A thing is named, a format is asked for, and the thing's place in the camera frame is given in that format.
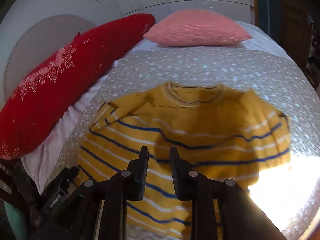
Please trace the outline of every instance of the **teal object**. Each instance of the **teal object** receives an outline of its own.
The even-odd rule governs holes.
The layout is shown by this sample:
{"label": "teal object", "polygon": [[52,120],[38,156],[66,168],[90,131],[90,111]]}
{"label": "teal object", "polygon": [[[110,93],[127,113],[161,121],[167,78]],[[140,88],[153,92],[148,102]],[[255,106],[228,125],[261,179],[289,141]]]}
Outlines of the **teal object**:
{"label": "teal object", "polygon": [[280,41],[281,0],[258,0],[258,26],[273,40]]}
{"label": "teal object", "polygon": [[7,214],[7,218],[14,236],[17,240],[27,240],[28,231],[26,224],[26,216],[19,209],[13,207],[6,201],[4,201],[4,209]]}

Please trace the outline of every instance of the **metal screw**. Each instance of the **metal screw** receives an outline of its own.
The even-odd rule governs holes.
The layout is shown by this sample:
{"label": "metal screw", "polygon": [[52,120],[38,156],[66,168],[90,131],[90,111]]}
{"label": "metal screw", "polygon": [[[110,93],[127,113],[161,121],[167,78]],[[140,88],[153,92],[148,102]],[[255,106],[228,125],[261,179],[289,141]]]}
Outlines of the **metal screw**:
{"label": "metal screw", "polygon": [[196,172],[196,171],[189,171],[189,176],[190,176],[190,177],[196,177],[196,176],[198,176],[198,172]]}
{"label": "metal screw", "polygon": [[236,184],[236,182],[233,180],[233,179],[227,179],[226,180],[226,184],[228,185],[228,186],[234,186],[235,184]]}
{"label": "metal screw", "polygon": [[85,187],[91,187],[93,185],[93,180],[88,179],[84,182]]}
{"label": "metal screw", "polygon": [[122,177],[128,177],[128,176],[130,176],[130,175],[131,175],[131,172],[128,171],[128,170],[125,170],[125,171],[122,171],[122,172],[121,172],[121,176],[122,176]]}

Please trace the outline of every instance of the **red pillow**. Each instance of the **red pillow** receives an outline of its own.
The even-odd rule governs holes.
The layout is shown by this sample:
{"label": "red pillow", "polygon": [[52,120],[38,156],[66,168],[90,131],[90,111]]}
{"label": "red pillow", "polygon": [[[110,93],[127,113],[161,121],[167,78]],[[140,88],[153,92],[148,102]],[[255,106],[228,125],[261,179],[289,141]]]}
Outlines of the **red pillow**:
{"label": "red pillow", "polygon": [[34,150],[68,106],[154,23],[150,14],[135,14],[103,24],[31,71],[0,112],[0,157],[10,160]]}

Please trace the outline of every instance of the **white wall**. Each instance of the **white wall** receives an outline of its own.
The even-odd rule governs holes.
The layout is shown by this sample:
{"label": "white wall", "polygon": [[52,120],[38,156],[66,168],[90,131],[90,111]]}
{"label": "white wall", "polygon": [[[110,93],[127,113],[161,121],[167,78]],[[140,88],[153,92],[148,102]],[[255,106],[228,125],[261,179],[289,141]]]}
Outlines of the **white wall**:
{"label": "white wall", "polygon": [[[133,10],[152,13],[159,21],[180,8],[182,3],[178,1],[182,0],[16,0],[0,24],[0,108],[4,104],[2,76],[7,59],[19,38],[35,23],[53,15],[72,14],[101,25],[132,14]],[[232,18],[234,15],[234,20],[250,23],[250,0],[222,1],[208,0],[210,6],[197,0],[188,0],[185,4],[191,8],[224,8],[227,16]]]}

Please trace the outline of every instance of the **sweater sleeve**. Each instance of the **sweater sleeve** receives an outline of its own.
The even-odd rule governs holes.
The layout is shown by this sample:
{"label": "sweater sleeve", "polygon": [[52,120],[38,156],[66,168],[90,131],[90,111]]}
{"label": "sweater sleeve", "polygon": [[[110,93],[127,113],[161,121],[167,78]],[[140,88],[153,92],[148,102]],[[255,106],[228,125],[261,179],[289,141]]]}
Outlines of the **sweater sleeve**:
{"label": "sweater sleeve", "polygon": [[104,103],[99,109],[92,131],[109,125],[135,111],[144,103],[144,93],[134,93],[117,98],[109,103]]}
{"label": "sweater sleeve", "polygon": [[290,162],[289,117],[249,90],[240,103],[246,109],[248,127],[242,129],[259,170]]}

